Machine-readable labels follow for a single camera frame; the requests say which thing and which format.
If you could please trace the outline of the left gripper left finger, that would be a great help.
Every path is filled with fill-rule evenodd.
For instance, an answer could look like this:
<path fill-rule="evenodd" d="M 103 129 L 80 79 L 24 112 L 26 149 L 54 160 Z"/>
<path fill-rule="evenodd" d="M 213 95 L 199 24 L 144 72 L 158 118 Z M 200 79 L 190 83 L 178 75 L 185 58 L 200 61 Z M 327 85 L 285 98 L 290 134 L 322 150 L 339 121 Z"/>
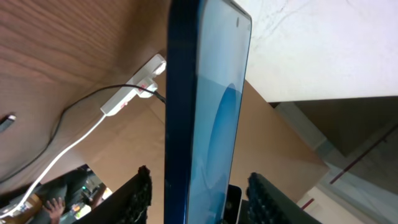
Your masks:
<path fill-rule="evenodd" d="M 146 224 L 151 200 L 150 170 L 141 166 L 133 178 L 75 224 Z"/>

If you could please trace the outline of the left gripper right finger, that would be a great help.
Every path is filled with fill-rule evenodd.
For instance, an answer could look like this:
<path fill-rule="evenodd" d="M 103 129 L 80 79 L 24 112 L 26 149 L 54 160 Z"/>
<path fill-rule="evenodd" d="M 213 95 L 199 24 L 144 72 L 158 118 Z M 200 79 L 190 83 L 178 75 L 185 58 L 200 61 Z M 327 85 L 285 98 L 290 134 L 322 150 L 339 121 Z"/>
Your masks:
<path fill-rule="evenodd" d="M 320 224 L 263 175 L 248 178 L 248 219 L 255 224 Z"/>

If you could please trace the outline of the blue Galaxy smartphone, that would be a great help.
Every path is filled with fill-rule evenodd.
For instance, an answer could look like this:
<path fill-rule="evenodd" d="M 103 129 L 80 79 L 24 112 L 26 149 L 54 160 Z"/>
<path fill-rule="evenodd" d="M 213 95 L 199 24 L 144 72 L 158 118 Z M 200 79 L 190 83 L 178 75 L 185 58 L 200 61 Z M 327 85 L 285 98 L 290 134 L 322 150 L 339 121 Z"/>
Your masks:
<path fill-rule="evenodd" d="M 165 223 L 219 223 L 223 217 L 251 32 L 251 16 L 234 1 L 171 3 Z"/>

